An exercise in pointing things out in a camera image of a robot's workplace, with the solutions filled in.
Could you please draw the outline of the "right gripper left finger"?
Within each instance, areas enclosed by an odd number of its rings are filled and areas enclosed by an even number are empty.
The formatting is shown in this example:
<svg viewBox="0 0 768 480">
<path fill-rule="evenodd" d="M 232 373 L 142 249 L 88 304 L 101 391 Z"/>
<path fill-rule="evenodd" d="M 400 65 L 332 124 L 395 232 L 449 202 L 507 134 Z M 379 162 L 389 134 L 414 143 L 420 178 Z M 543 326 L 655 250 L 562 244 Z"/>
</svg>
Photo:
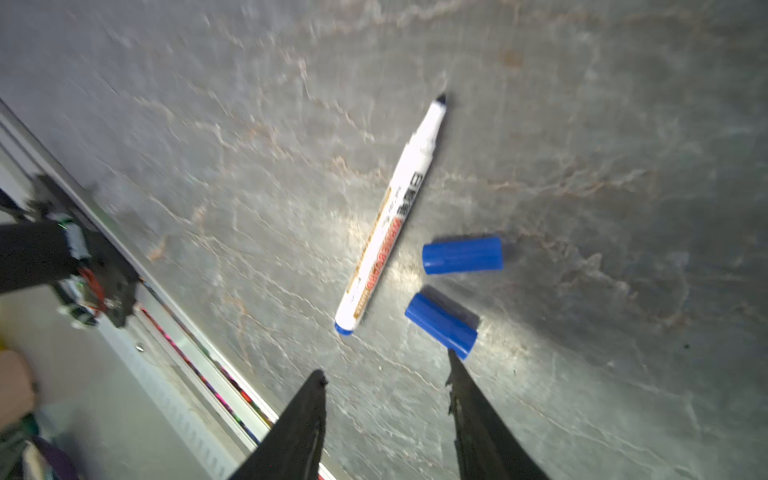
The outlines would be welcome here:
<svg viewBox="0 0 768 480">
<path fill-rule="evenodd" d="M 232 480 L 318 479 L 326 433 L 326 386 L 314 370 Z"/>
</svg>

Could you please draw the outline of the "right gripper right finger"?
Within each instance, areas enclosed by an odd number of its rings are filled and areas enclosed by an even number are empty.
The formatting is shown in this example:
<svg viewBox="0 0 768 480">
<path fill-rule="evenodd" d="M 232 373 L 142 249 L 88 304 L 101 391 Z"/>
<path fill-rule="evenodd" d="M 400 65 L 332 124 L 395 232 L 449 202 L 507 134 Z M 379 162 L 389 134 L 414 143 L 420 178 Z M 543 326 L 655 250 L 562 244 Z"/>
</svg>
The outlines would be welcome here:
<svg viewBox="0 0 768 480">
<path fill-rule="evenodd" d="M 546 479 L 471 378 L 462 360 L 448 352 L 449 414 L 454 419 L 462 479 Z"/>
</svg>

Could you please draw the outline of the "blue pen cap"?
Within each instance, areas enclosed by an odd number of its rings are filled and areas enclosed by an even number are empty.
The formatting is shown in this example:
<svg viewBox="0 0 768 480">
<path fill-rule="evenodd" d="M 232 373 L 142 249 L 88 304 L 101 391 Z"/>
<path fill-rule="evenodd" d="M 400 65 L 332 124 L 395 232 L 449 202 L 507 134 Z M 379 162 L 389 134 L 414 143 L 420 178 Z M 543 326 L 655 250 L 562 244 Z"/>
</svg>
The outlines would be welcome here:
<svg viewBox="0 0 768 480">
<path fill-rule="evenodd" d="M 486 237 L 427 244 L 422 265 L 427 275 L 502 270 L 502 241 Z"/>
<path fill-rule="evenodd" d="M 405 316 L 461 360 L 468 358 L 476 343 L 474 328 L 421 293 L 412 298 Z"/>
</svg>

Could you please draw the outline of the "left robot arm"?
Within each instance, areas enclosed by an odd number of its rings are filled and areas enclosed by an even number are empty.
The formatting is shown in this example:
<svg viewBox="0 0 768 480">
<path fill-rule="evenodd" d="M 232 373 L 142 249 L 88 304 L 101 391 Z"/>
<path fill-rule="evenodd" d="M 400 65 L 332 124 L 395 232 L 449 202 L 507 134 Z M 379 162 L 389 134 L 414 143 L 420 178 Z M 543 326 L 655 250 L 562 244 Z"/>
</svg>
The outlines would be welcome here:
<svg viewBox="0 0 768 480">
<path fill-rule="evenodd" d="M 37 287 L 74 274 L 65 230 L 54 221 L 1 226 L 1 293 Z"/>
</svg>

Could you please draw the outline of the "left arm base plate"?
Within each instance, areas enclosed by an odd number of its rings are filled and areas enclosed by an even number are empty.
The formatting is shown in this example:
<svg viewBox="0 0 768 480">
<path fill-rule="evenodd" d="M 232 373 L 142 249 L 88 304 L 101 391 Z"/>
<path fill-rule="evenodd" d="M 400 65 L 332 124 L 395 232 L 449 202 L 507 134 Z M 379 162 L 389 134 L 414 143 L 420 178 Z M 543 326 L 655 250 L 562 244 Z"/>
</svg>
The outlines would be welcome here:
<svg viewBox="0 0 768 480">
<path fill-rule="evenodd" d="M 97 326 L 104 316 L 123 328 L 133 314 L 140 277 L 125 256 L 96 226 L 88 213 L 47 175 L 32 177 L 39 217 L 56 222 L 65 232 L 77 260 L 75 274 L 58 282 L 65 305 L 77 321 Z"/>
</svg>

